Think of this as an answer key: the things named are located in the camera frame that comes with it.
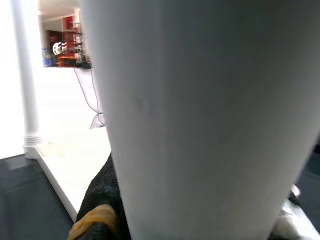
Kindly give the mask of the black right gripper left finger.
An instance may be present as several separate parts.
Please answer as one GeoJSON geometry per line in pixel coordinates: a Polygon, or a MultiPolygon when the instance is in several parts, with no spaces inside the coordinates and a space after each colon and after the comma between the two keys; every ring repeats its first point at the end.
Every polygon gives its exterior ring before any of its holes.
{"type": "Polygon", "coordinates": [[[104,223],[94,223],[79,240],[130,240],[131,234],[123,206],[117,175],[110,155],[105,165],[91,181],[76,220],[81,220],[89,211],[100,205],[111,206],[117,216],[116,234],[104,223]]]}

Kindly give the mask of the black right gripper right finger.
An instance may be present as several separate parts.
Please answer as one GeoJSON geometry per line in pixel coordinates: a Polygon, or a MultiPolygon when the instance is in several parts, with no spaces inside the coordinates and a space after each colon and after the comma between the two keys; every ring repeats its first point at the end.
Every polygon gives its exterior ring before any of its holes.
{"type": "Polygon", "coordinates": [[[290,192],[287,196],[287,207],[289,208],[289,212],[296,216],[299,220],[304,223],[309,223],[309,218],[305,214],[302,209],[302,205],[300,202],[301,191],[297,186],[292,186],[290,192]]]}

